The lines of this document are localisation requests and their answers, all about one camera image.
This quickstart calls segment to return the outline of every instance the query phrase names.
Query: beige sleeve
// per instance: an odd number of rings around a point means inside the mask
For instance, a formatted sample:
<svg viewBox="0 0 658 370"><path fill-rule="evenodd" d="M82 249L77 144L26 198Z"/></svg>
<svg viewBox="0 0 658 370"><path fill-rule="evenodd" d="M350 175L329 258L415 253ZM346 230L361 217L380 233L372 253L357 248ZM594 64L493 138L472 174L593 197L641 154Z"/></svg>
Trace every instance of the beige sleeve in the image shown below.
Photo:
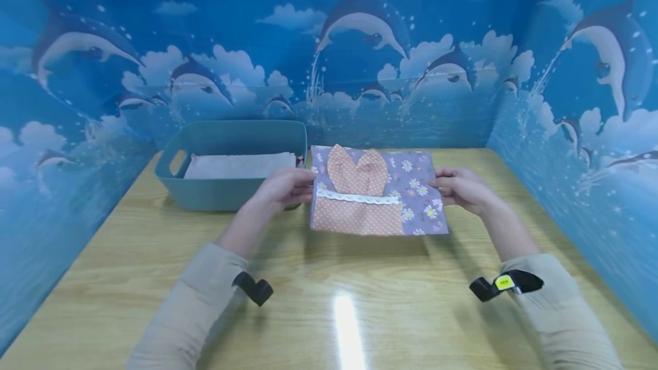
<svg viewBox="0 0 658 370"><path fill-rule="evenodd" d="M233 280L247 262L215 244L207 244L181 279L127 362L127 370L194 370L212 326L234 297Z"/></svg>
<svg viewBox="0 0 658 370"><path fill-rule="evenodd" d="M544 280L539 291L514 297L540 336L548 369L623 369L601 322L555 257L536 254L501 267L501 271L512 269Z"/></svg>

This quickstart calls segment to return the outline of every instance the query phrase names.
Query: hand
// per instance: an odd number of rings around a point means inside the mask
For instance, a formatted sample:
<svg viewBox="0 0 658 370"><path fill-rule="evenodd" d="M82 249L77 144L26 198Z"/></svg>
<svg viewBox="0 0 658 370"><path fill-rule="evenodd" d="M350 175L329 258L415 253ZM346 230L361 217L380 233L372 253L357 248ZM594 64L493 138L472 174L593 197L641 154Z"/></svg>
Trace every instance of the hand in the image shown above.
<svg viewBox="0 0 658 370"><path fill-rule="evenodd" d="M464 167L439 168L430 186L439 188L446 206L456 204L479 216L489 206L501 202L480 176Z"/></svg>
<svg viewBox="0 0 658 370"><path fill-rule="evenodd" d="M307 168L285 167L273 171L251 198L275 213L291 204L308 203L315 174Z"/></svg>

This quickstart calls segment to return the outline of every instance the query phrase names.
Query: person's left hand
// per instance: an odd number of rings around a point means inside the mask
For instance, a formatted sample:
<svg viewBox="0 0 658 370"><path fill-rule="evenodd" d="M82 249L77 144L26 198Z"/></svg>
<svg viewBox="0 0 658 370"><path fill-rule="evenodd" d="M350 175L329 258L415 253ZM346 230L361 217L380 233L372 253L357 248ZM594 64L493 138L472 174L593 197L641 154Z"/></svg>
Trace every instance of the person's left hand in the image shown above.
<svg viewBox="0 0 658 370"><path fill-rule="evenodd" d="M273 171L251 200L275 212L291 204L308 203L313 194L315 173L307 168L285 167Z"/></svg>

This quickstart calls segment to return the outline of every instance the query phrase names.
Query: teal plastic basket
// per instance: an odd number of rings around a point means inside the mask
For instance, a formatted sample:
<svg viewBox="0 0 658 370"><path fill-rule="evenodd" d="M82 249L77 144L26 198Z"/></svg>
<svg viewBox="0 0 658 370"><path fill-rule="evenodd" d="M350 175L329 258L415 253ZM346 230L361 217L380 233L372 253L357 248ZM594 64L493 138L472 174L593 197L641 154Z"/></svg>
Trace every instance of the teal plastic basket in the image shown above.
<svg viewBox="0 0 658 370"><path fill-rule="evenodd" d="M166 146L155 175L178 204L195 211L237 211L264 179L183 179L191 155L307 153L306 125L294 120L212 120L187 124ZM170 165L181 150L185 159L172 174Z"/></svg>

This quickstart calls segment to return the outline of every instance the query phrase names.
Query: blue backdrop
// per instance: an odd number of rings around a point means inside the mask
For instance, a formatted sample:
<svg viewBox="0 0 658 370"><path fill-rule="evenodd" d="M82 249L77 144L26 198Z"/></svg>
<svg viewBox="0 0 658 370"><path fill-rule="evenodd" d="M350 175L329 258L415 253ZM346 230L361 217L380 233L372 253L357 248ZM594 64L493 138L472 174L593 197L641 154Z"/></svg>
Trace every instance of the blue backdrop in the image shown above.
<svg viewBox="0 0 658 370"><path fill-rule="evenodd" d="M202 119L495 149L655 338L651 0L0 0L0 352Z"/></svg>

